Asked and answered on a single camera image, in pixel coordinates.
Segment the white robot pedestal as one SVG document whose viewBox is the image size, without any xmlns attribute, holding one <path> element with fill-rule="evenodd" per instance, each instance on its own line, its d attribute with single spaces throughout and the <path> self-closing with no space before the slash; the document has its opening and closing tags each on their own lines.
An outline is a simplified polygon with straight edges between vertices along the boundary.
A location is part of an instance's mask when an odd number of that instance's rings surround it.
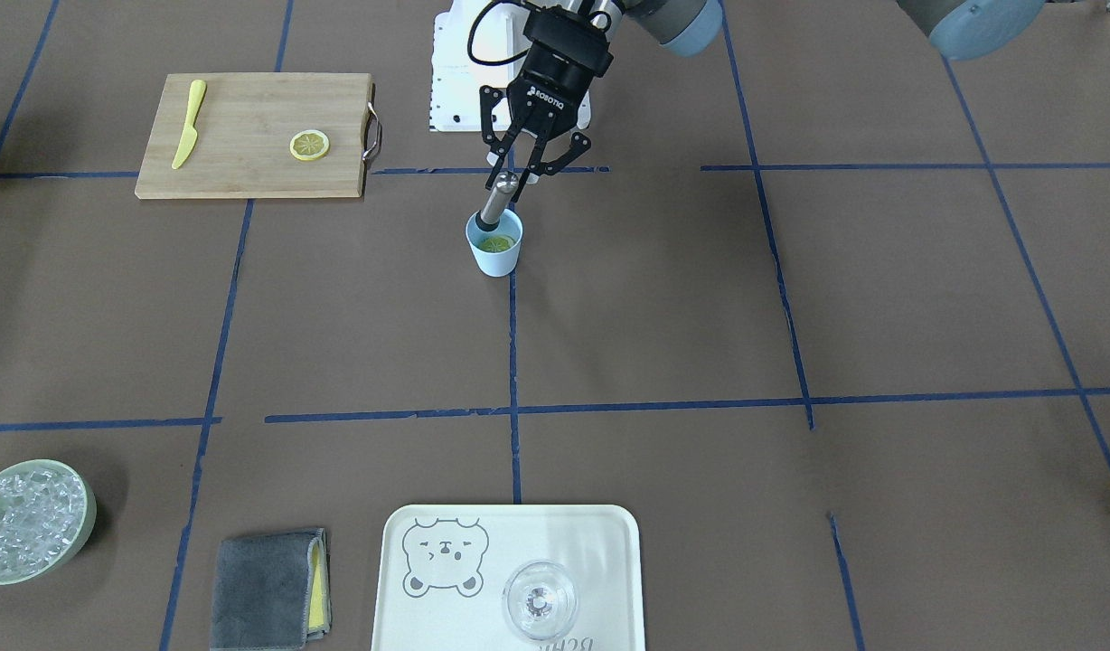
<svg viewBox="0 0 1110 651">
<path fill-rule="evenodd" d="M 480 129 L 480 90 L 506 88 L 517 66 L 480 66 L 480 42 L 502 33 L 506 23 L 496 14 L 480 18 L 484 6 L 610 6 L 605 1 L 455 1 L 450 11 L 436 16 L 434 53 L 431 56 L 430 127 L 442 132 L 476 132 Z M 620 21 L 616 9 L 616 27 Z M 588 94 L 579 108 L 577 131 L 589 123 Z"/>
</svg>

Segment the black metal muddler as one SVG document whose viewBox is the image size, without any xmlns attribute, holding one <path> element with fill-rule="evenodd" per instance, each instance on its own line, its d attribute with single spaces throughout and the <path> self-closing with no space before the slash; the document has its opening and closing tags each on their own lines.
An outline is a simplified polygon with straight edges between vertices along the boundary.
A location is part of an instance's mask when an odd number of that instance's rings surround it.
<svg viewBox="0 0 1110 651">
<path fill-rule="evenodd" d="M 509 202 L 521 189 L 521 177 L 511 170 L 505 170 L 490 177 L 486 189 L 490 194 L 475 217 L 475 226 L 484 233 L 493 233 L 497 230 L 504 211 L 508 209 Z"/>
</svg>

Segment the yellow plastic knife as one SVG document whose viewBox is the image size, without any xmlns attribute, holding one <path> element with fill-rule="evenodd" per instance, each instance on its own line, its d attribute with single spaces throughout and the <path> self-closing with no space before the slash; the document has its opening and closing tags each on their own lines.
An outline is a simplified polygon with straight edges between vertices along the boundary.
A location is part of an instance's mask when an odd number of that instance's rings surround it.
<svg viewBox="0 0 1110 651">
<path fill-rule="evenodd" d="M 200 108 L 205 98 L 206 82 L 204 79 L 195 79 L 190 83 L 190 92 L 188 92 L 186 98 L 186 110 L 184 111 L 184 119 L 182 126 L 182 133 L 180 133 L 179 143 L 175 149 L 174 160 L 171 162 L 171 168 L 179 170 L 184 166 L 194 148 L 196 146 L 196 116 L 199 116 Z"/>
</svg>

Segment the cream serving tray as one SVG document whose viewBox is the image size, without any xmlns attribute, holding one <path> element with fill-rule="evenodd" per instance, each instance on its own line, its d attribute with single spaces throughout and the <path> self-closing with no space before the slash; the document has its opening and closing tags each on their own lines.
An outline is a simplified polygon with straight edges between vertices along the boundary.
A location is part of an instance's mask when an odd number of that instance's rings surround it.
<svg viewBox="0 0 1110 651">
<path fill-rule="evenodd" d="M 643 650 L 620 505 L 405 505 L 384 525 L 374 650 Z"/>
</svg>

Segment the yellow lemon slice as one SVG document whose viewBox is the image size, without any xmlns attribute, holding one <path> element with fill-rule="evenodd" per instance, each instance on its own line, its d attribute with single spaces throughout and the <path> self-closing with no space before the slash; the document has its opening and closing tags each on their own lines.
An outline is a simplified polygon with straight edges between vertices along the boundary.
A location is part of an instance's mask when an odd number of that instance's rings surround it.
<svg viewBox="0 0 1110 651">
<path fill-rule="evenodd" d="M 517 244 L 518 241 L 513 236 L 486 236 L 475 247 L 485 254 L 505 254 Z"/>
</svg>

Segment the bamboo cutting board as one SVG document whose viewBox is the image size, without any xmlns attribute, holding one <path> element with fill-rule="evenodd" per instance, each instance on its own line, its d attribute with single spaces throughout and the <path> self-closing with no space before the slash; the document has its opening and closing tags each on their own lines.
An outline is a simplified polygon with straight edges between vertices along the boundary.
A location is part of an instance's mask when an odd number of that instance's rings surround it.
<svg viewBox="0 0 1110 651">
<path fill-rule="evenodd" d="M 190 83 L 206 82 L 196 146 L 171 168 Z M 167 76 L 135 194 L 142 201 L 360 198 L 381 124 L 366 73 L 219 71 Z M 295 160 L 289 141 L 303 129 L 329 136 L 327 156 Z"/>
</svg>

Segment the light blue cup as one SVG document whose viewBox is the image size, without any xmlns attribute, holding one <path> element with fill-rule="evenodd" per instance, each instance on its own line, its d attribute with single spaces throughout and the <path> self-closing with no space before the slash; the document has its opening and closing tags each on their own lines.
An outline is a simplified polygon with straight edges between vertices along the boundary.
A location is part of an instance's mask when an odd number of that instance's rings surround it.
<svg viewBox="0 0 1110 651">
<path fill-rule="evenodd" d="M 493 233 L 484 233 L 480 228 L 475 226 L 475 217 L 472 214 L 466 222 L 465 236 L 468 240 L 471 247 L 471 252 L 474 256 L 475 263 L 480 267 L 480 270 L 484 272 L 485 276 L 493 278 L 500 278 L 509 276 L 514 271 L 515 264 L 517 264 L 521 251 L 522 251 L 522 240 L 523 240 L 523 226 L 522 220 L 515 213 L 515 211 L 506 209 L 500 221 L 500 226 Z M 476 250 L 476 244 L 480 240 L 486 238 L 486 236 L 513 236 L 518 241 L 518 244 L 506 251 L 505 254 L 485 254 L 480 250 Z"/>
</svg>

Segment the grey folded cloth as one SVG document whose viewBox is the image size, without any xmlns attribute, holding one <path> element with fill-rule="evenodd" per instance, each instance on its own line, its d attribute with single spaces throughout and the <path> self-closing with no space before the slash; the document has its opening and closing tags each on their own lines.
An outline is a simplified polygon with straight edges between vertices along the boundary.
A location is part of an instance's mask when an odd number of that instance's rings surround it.
<svg viewBox="0 0 1110 651">
<path fill-rule="evenodd" d="M 327 635 L 326 529 L 232 537 L 216 552 L 212 650 L 303 650 Z"/>
</svg>

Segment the clear wine glass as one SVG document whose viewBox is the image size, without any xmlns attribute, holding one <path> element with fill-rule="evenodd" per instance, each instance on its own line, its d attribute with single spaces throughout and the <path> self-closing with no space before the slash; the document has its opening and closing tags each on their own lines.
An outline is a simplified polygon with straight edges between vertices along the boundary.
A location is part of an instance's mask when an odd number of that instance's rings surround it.
<svg viewBox="0 0 1110 651">
<path fill-rule="evenodd" d="M 579 590 L 566 565 L 534 560 L 509 575 L 502 605 L 511 633 L 523 642 L 544 644 L 571 634 L 579 619 Z"/>
</svg>

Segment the green bowl of ice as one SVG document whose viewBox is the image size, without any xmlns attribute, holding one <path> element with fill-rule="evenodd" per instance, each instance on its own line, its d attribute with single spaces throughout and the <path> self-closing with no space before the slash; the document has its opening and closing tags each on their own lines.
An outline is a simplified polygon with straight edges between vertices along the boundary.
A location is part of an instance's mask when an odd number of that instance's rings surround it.
<svg viewBox="0 0 1110 651">
<path fill-rule="evenodd" d="M 95 491 L 56 460 L 0 471 L 0 585 L 37 580 L 70 561 L 95 527 Z"/>
</svg>

